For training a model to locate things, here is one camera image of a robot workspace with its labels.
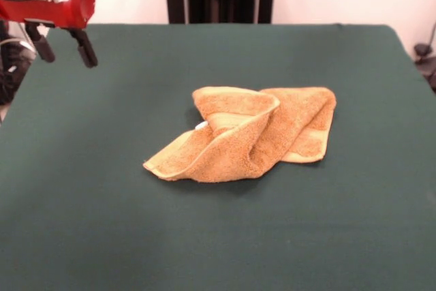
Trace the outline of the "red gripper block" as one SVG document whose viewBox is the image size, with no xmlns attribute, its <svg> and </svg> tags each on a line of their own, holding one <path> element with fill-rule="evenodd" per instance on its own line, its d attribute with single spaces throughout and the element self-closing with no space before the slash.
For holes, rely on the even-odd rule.
<svg viewBox="0 0 436 291">
<path fill-rule="evenodd" d="M 87 32 L 83 30 L 94 15 L 95 0 L 1 0 L 1 18 L 14 22 L 26 22 L 25 31 L 40 58 L 52 63 L 55 55 L 37 27 L 42 23 L 50 27 L 70 29 L 70 35 L 78 43 L 78 52 L 87 68 L 98 65 Z"/>
</svg>

